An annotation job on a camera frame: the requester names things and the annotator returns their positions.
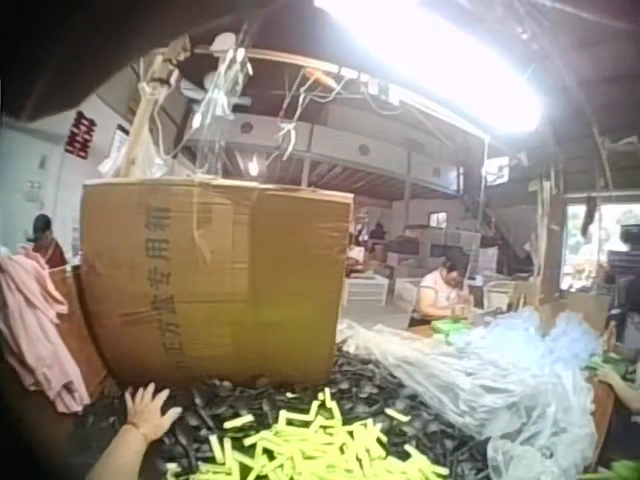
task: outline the factory floor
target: factory floor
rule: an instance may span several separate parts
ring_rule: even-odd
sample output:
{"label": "factory floor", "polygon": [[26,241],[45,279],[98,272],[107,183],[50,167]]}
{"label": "factory floor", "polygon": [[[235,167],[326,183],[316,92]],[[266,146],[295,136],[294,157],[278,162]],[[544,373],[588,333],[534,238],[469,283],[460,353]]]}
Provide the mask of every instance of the factory floor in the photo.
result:
{"label": "factory floor", "polygon": [[340,312],[340,318],[352,320],[368,328],[382,324],[390,328],[406,330],[409,325],[409,314],[390,301],[386,305],[368,302],[345,305]]}

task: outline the person's hair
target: person's hair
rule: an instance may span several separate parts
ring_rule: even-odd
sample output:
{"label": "person's hair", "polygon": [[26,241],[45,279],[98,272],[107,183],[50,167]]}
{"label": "person's hair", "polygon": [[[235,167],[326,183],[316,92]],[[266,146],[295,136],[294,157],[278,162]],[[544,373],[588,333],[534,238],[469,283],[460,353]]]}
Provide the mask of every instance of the person's hair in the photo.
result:
{"label": "person's hair", "polygon": [[33,235],[27,240],[36,243],[42,238],[42,236],[51,231],[51,218],[49,215],[39,213],[36,218],[33,219]]}
{"label": "person's hair", "polygon": [[455,250],[448,252],[442,261],[442,268],[444,268],[447,273],[458,272],[460,275],[465,275],[468,265],[469,256]]}

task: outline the clear plastic bag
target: clear plastic bag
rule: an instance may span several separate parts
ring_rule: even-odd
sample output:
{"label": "clear plastic bag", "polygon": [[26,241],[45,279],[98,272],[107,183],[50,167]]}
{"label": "clear plastic bag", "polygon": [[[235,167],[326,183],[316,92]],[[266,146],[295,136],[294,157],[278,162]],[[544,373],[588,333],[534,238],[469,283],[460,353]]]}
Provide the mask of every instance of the clear plastic bag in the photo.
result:
{"label": "clear plastic bag", "polygon": [[494,480],[573,480],[596,442],[593,392],[579,367],[598,340],[579,316],[563,315],[546,338],[532,309],[474,329],[455,346],[351,322],[340,324],[338,337],[462,430],[490,438]]}
{"label": "clear plastic bag", "polygon": [[[111,178],[119,175],[126,152],[127,146],[125,145],[98,165],[98,170],[102,173],[103,177]],[[158,155],[158,151],[156,150],[148,129],[145,129],[142,133],[137,157],[138,160],[135,163],[135,170],[133,172],[134,177],[158,178],[169,171],[169,163]]]}

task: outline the white shirt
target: white shirt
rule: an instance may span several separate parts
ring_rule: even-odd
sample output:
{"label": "white shirt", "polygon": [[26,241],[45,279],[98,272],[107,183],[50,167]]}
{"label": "white shirt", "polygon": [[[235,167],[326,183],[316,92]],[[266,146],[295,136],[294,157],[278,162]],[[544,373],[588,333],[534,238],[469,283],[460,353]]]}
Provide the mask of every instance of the white shirt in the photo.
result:
{"label": "white shirt", "polygon": [[431,288],[436,293],[434,307],[450,308],[457,303],[462,303],[462,290],[445,283],[440,274],[440,269],[425,275],[420,282],[420,288]]}

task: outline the white plastic crate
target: white plastic crate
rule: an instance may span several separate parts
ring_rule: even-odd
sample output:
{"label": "white plastic crate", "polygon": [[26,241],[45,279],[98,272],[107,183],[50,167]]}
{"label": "white plastic crate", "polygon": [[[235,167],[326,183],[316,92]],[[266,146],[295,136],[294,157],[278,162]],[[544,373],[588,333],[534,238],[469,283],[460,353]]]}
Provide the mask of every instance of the white plastic crate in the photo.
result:
{"label": "white plastic crate", "polygon": [[496,280],[487,284],[483,292],[484,310],[501,308],[503,312],[506,312],[515,286],[516,282],[508,280]]}
{"label": "white plastic crate", "polygon": [[356,273],[351,275],[344,283],[342,304],[374,303],[385,305],[389,280],[375,273]]}
{"label": "white plastic crate", "polygon": [[418,299],[421,278],[396,278],[396,286],[393,291],[393,303],[405,312],[411,313]]}

